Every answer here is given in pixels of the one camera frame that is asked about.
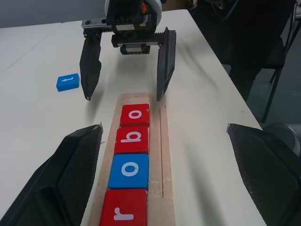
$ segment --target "blue block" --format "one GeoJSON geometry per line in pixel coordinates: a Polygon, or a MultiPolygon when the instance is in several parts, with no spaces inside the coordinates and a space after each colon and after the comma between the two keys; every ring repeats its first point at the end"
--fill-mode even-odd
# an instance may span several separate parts
{"type": "Polygon", "coordinates": [[[108,187],[110,189],[148,189],[149,157],[147,154],[117,154],[113,157],[108,187]]]}
{"type": "Polygon", "coordinates": [[[58,77],[56,88],[59,92],[79,87],[79,75],[69,74],[58,77]]]}

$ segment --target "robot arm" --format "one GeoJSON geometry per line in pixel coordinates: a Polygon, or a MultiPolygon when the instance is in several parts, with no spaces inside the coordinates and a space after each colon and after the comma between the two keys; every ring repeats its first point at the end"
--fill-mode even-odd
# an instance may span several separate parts
{"type": "Polygon", "coordinates": [[[85,98],[91,100],[99,80],[102,33],[114,32],[111,40],[113,47],[120,47],[123,55],[149,54],[151,45],[159,45],[157,101],[160,101],[174,72],[176,43],[175,31],[166,28],[164,33],[155,33],[161,20],[161,2],[159,0],[107,0],[105,12],[106,18],[82,22],[85,43],[79,65],[85,98]]]}

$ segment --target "wall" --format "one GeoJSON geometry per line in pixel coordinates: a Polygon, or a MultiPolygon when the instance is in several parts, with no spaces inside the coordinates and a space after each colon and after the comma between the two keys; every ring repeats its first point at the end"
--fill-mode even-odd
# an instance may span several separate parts
{"type": "Polygon", "coordinates": [[[0,0],[0,28],[105,17],[105,0],[0,0]]]}

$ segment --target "red block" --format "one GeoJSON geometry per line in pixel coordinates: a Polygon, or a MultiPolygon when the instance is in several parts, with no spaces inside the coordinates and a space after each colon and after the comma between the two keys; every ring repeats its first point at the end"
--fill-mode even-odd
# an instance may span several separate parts
{"type": "Polygon", "coordinates": [[[146,226],[146,191],[109,190],[105,193],[99,226],[146,226]]]}
{"type": "Polygon", "coordinates": [[[124,105],[120,118],[121,127],[150,126],[150,106],[141,105],[124,105]]]}
{"type": "Polygon", "coordinates": [[[147,127],[119,128],[114,152],[115,154],[148,154],[149,133],[147,127]]]}

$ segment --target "person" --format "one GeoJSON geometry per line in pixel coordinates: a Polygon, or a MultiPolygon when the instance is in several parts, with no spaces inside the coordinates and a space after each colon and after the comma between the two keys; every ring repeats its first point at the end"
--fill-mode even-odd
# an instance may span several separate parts
{"type": "Polygon", "coordinates": [[[191,15],[217,57],[227,45],[233,45],[229,76],[246,101],[256,75],[279,40],[296,0],[239,0],[225,22],[217,20],[208,1],[199,1],[191,15]]]}

